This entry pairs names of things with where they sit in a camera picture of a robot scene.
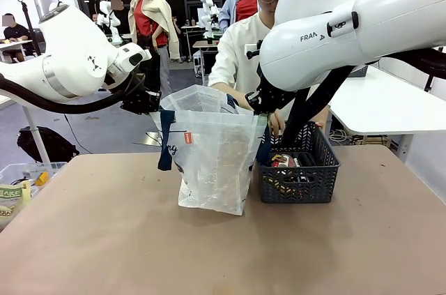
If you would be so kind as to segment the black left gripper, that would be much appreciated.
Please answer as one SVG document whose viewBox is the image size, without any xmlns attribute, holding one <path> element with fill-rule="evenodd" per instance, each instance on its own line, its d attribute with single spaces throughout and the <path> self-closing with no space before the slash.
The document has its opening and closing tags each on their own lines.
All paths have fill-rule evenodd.
<svg viewBox="0 0 446 295">
<path fill-rule="evenodd" d="M 159 110 L 161 95 L 162 93 L 160 91 L 135 91 L 124 98 L 120 108 L 133 114 L 149 115 Z"/>
</svg>

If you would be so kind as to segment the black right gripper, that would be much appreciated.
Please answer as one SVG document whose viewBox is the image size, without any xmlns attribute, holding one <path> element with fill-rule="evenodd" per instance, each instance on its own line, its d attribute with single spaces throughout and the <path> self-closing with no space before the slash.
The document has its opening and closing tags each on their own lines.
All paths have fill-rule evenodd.
<svg viewBox="0 0 446 295">
<path fill-rule="evenodd" d="M 257 88 L 245 95 L 248 105 L 255 114 L 270 114 L 276 109 L 282 109 L 294 98 L 297 91 L 296 80 L 290 77 L 284 79 L 284 89 L 271 84 L 261 75 Z"/>
</svg>

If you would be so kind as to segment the person's right hand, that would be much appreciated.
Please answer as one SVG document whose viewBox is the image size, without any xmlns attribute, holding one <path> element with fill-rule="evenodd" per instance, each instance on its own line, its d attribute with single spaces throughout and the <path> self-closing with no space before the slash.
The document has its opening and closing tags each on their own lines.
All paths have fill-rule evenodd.
<svg viewBox="0 0 446 295">
<path fill-rule="evenodd" d="M 284 132 L 286 124 L 282 112 L 279 109 L 269 114 L 268 127 L 274 137 L 278 137 Z"/>
</svg>

